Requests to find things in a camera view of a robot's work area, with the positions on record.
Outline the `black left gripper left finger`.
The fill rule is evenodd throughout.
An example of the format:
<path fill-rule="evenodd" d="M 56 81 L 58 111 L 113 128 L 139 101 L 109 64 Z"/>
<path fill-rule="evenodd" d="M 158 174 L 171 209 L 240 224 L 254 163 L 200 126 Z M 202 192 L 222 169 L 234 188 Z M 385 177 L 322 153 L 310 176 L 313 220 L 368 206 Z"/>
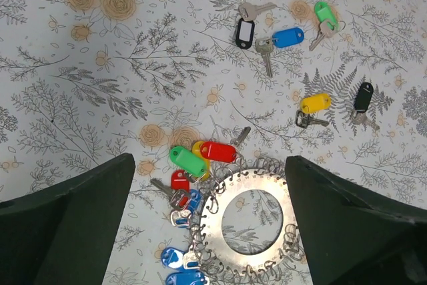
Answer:
<path fill-rule="evenodd" d="M 1 202 L 1 283 L 101 284 L 134 172 L 125 153 Z"/>

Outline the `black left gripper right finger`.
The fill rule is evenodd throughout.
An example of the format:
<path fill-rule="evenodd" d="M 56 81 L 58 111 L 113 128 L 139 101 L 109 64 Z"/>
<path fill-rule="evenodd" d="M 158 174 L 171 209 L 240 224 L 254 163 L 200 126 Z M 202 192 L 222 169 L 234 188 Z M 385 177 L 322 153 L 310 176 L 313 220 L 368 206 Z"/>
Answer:
<path fill-rule="evenodd" d="M 426 210 L 302 156 L 285 175 L 314 284 L 426 283 Z"/>

